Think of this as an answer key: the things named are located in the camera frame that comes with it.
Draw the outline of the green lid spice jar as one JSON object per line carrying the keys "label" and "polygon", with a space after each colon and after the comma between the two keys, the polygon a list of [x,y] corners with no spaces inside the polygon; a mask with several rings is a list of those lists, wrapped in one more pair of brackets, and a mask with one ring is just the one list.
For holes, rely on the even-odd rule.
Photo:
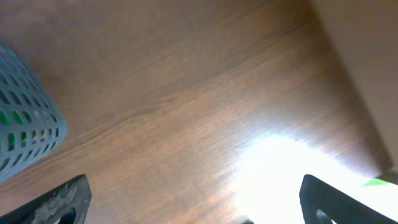
{"label": "green lid spice jar", "polygon": [[27,111],[1,109],[1,150],[13,152],[28,145],[32,117]]}

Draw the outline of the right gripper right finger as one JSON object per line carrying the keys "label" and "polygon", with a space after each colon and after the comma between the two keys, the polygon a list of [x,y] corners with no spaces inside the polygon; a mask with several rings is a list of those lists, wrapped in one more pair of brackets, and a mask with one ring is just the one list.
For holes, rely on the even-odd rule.
{"label": "right gripper right finger", "polygon": [[309,174],[303,177],[299,197],[306,224],[397,224]]}

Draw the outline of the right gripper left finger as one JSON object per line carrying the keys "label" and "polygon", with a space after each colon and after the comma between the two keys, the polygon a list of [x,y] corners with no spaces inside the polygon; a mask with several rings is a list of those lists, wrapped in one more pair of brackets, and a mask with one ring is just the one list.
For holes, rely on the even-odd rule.
{"label": "right gripper left finger", "polygon": [[91,198],[87,176],[78,175],[3,215],[1,224],[84,224]]}

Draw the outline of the grey plastic shopping basket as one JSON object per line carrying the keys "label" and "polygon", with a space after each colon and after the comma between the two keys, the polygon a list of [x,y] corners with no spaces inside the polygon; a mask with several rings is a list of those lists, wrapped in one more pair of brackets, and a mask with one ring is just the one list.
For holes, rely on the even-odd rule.
{"label": "grey plastic shopping basket", "polygon": [[27,169],[59,146],[65,118],[32,69],[1,46],[1,182]]}

